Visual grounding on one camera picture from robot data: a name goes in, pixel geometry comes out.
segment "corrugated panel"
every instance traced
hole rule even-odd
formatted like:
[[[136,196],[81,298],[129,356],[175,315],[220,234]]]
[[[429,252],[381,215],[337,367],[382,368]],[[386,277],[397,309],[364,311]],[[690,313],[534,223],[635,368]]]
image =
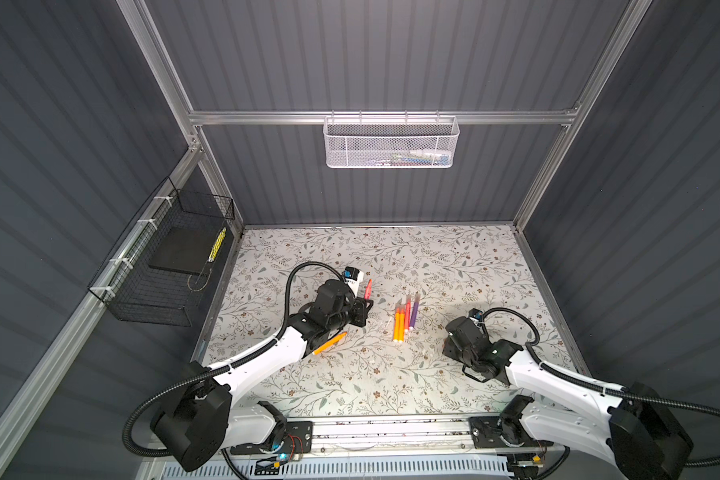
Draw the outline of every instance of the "corrugated panel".
[[[464,126],[454,166],[337,170],[322,127],[204,127],[246,223],[512,220],[559,127]]]
[[[0,2],[0,414],[185,149],[115,2]],[[108,350],[75,363],[50,404],[66,402],[63,411],[42,415],[19,450],[23,472],[13,466],[5,478],[59,478],[68,462],[102,452],[108,468],[132,474],[133,461],[118,463],[132,460],[115,447],[118,436],[96,428],[120,422],[135,396],[156,388],[150,382],[170,380],[163,360],[193,339],[119,325],[96,330],[86,350],[97,342]],[[164,375],[134,366],[141,359]],[[85,365],[104,373],[79,373]],[[131,395],[117,378],[136,374],[130,381],[142,383]],[[74,415],[76,425],[68,423]],[[39,432],[48,434],[45,447]]]
[[[570,108],[626,0],[149,0],[198,110]]]
[[[654,2],[527,233],[598,376],[720,408],[720,2]]]

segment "white mesh basket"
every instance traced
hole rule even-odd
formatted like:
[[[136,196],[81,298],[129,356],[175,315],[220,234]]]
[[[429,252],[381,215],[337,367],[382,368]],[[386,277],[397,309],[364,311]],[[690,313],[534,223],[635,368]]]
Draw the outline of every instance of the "white mesh basket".
[[[459,130],[456,118],[326,117],[322,132],[330,168],[449,168]]]

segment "wire basket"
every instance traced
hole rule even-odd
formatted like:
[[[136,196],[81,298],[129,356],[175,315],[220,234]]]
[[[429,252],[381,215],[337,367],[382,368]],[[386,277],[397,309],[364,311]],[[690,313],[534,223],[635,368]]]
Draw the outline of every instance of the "wire basket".
[[[192,326],[205,321],[219,283],[234,234],[232,199],[189,190],[174,190],[163,199],[154,216],[140,220],[140,232],[120,256],[105,261],[88,290],[118,319],[128,322]],[[150,265],[163,240],[181,229],[218,239],[213,262],[205,257],[199,273],[155,268]],[[115,248],[110,252],[111,258]],[[101,283],[100,274],[115,263],[114,272]]]
[[[456,118],[348,123],[326,117],[323,134],[330,168],[449,168],[459,129]]]

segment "table surface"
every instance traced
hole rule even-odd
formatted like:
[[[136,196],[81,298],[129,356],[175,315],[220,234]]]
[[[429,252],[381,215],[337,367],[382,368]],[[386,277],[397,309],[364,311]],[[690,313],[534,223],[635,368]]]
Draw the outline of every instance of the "table surface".
[[[204,364],[234,356],[282,321],[291,269],[317,260],[337,270],[356,266],[373,278],[375,301],[365,328],[319,355],[280,369],[243,405],[270,401],[287,416],[495,412],[516,389],[479,383],[443,356],[445,325],[471,308],[516,309],[541,334],[540,357],[572,369],[570,356],[509,226],[369,227],[248,230],[226,289]],[[314,300],[330,273],[308,267],[293,282],[291,312]],[[392,341],[394,306],[421,293],[416,328]],[[492,315],[490,338],[523,343],[531,332],[512,315]]]

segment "yellow patterned strap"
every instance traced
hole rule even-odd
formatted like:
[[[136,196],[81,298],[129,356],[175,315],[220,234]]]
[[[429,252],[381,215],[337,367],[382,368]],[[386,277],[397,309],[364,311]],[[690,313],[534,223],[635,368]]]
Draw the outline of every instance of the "yellow patterned strap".
[[[224,241],[225,236],[226,226],[221,229],[221,232],[219,232],[219,236],[216,238],[216,242],[213,244],[213,248],[211,249],[211,255],[208,255],[209,262],[213,262],[216,259],[216,255],[219,253],[219,248],[221,247],[221,242]]]

